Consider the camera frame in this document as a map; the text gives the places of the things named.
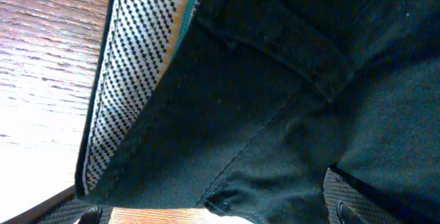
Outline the black shorts with patterned waistband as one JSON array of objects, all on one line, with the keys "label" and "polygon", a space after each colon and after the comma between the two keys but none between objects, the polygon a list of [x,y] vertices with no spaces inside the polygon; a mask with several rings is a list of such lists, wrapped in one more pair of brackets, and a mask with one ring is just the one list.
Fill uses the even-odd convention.
[{"label": "black shorts with patterned waistband", "polygon": [[330,223],[329,167],[439,222],[439,0],[110,0],[80,199]]}]

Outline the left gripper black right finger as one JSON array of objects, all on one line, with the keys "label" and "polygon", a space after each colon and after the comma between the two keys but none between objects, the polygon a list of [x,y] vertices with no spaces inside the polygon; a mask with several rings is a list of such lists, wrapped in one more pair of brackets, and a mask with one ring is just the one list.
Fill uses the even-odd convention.
[{"label": "left gripper black right finger", "polygon": [[336,167],[327,168],[323,194],[330,223],[412,223],[413,212]]}]

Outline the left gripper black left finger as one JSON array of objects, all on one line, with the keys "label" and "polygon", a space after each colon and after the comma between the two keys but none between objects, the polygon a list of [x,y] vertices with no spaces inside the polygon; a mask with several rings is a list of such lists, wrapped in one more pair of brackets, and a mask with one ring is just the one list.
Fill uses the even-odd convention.
[{"label": "left gripper black left finger", "polygon": [[76,197],[70,186],[3,223],[109,223],[113,208],[93,205]]}]

